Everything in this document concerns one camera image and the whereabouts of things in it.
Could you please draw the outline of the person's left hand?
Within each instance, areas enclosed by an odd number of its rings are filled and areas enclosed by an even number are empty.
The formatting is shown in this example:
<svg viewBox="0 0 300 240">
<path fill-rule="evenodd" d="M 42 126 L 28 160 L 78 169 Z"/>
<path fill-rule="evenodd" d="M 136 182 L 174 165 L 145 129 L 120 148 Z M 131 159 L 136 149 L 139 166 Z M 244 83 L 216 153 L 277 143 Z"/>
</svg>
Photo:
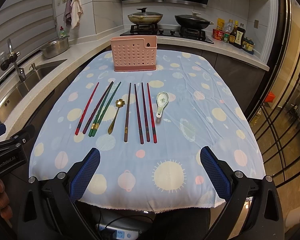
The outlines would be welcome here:
<svg viewBox="0 0 300 240">
<path fill-rule="evenodd" d="M 13 216 L 13 212 L 9 204 L 10 199 L 5 191 L 5 186 L 2 180 L 0 179 L 0 215 L 6 221 L 9 221 Z"/>
</svg>

